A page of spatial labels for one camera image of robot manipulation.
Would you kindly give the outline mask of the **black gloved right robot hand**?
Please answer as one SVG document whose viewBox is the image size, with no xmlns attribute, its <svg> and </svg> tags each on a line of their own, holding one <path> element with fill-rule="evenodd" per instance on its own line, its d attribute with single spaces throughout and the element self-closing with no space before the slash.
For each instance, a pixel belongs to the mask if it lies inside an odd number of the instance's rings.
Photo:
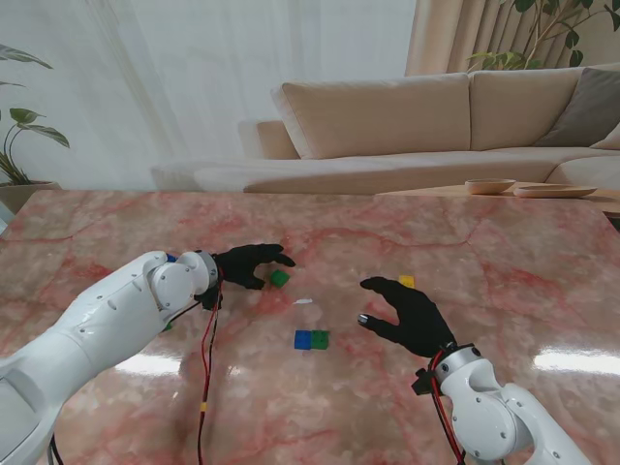
<svg viewBox="0 0 620 465">
<path fill-rule="evenodd" d="M 419 357 L 433 358 L 448 345 L 456 345 L 437 305 L 425 293 L 380 276 L 364 279 L 360 286 L 381 295 L 398 317 L 398 323 L 392 324 L 359 314 L 358 323 L 365 329 Z"/>
</svg>

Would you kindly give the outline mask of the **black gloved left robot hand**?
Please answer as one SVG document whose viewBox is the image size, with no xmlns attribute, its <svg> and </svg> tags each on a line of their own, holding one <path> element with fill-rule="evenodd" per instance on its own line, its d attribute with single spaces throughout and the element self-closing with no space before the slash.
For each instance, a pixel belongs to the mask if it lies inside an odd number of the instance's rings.
<svg viewBox="0 0 620 465">
<path fill-rule="evenodd" d="M 295 267 L 295 262 L 284 254 L 280 244 L 249 244 L 215 254 L 214 262 L 221 271 L 221 279 L 248 290 L 259 291 L 265 281 L 255 275 L 256 268 L 262 264 L 281 264 Z"/>
</svg>

